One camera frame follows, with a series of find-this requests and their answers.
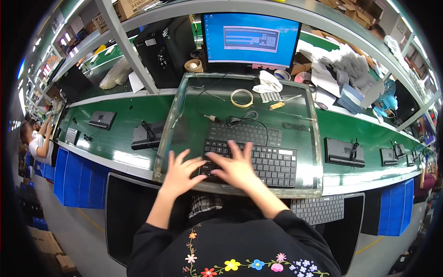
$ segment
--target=white shirt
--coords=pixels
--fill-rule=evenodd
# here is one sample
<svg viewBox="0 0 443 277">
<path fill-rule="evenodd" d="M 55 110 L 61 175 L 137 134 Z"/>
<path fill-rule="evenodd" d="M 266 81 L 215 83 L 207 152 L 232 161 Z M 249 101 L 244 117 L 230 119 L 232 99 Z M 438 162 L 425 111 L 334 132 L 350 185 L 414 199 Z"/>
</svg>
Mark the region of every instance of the white shirt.
<svg viewBox="0 0 443 277">
<path fill-rule="evenodd" d="M 34 157 L 35 160 L 51 165 L 51 155 L 52 155 L 52 149 L 54 149 L 54 143 L 52 141 L 49 141 L 49 149 L 48 154 L 46 155 L 46 158 L 42 158 L 37 156 L 37 148 L 43 147 L 43 144 L 45 143 L 45 139 L 42 135 L 35 135 L 34 139 L 29 143 L 28 149 L 31 155 Z"/>
</svg>

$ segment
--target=black sweatshirt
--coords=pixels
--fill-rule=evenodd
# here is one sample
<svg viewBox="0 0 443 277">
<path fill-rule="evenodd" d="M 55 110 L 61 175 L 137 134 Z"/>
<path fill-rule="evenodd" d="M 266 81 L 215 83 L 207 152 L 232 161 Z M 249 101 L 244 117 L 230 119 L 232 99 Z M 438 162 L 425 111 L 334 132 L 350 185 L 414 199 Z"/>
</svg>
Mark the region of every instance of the black sweatshirt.
<svg viewBox="0 0 443 277">
<path fill-rule="evenodd" d="M 202 221 L 175 239 L 145 223 L 134 236 L 128 277 L 341 276 L 326 241 L 292 212 L 249 221 L 239 214 Z"/>
</svg>

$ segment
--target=blue fan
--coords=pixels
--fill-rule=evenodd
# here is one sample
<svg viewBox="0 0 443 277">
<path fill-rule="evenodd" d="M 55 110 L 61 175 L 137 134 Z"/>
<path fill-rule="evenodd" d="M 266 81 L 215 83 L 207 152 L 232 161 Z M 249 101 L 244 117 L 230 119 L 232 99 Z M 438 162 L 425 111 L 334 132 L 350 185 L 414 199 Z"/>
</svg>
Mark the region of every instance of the blue fan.
<svg viewBox="0 0 443 277">
<path fill-rule="evenodd" d="M 385 113 L 387 109 L 398 109 L 398 101 L 394 96 L 395 89 L 395 82 L 393 80 L 388 80 L 387 82 L 385 82 L 385 92 L 377 99 L 377 101 L 381 105 L 381 108 L 374 108 L 374 111 L 379 117 L 387 117 L 388 115 Z"/>
</svg>

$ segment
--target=monitor screen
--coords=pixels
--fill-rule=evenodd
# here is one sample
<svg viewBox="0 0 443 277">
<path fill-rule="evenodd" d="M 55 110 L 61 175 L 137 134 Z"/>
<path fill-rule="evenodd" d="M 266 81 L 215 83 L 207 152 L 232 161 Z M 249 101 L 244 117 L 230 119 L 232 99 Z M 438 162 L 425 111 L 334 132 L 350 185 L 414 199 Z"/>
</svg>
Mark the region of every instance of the monitor screen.
<svg viewBox="0 0 443 277">
<path fill-rule="evenodd" d="M 204 14 L 208 62 L 238 62 L 289 68 L 300 23 L 246 13 Z"/>
</svg>

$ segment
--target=small keyboard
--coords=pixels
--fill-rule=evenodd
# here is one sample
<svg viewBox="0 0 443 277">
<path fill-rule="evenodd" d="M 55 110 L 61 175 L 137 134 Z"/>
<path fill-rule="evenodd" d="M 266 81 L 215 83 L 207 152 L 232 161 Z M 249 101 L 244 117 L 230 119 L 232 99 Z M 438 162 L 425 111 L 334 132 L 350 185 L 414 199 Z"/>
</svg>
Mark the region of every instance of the small keyboard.
<svg viewBox="0 0 443 277">
<path fill-rule="evenodd" d="M 238 123 L 233 127 L 228 127 L 225 123 L 211 122 L 209 126 L 210 140 L 228 141 L 235 140 L 237 143 L 252 142 L 254 145 L 280 147 L 282 145 L 283 131 L 269 128 L 268 135 L 263 126 L 246 123 Z"/>
<path fill-rule="evenodd" d="M 66 137 L 65 137 L 66 143 L 69 142 L 73 145 L 76 145 L 79 135 L 80 135 L 80 132 L 78 130 L 68 128 L 68 130 L 66 131 Z"/>
<path fill-rule="evenodd" d="M 238 146 L 240 149 L 245 147 L 242 143 L 238 143 Z M 232 151 L 227 141 L 205 140 L 202 156 L 206 158 L 206 164 L 201 166 L 198 172 L 199 174 L 208 176 L 207 180 L 210 182 L 225 183 L 210 173 L 211 170 L 220 167 L 206 157 L 207 152 L 214 152 L 223 157 L 232 158 Z M 254 146 L 251 152 L 251 163 L 255 174 L 268 187 L 295 187 L 297 150 Z"/>
<path fill-rule="evenodd" d="M 340 220 L 345 214 L 344 195 L 293 199 L 291 211 L 310 225 Z"/>
</svg>

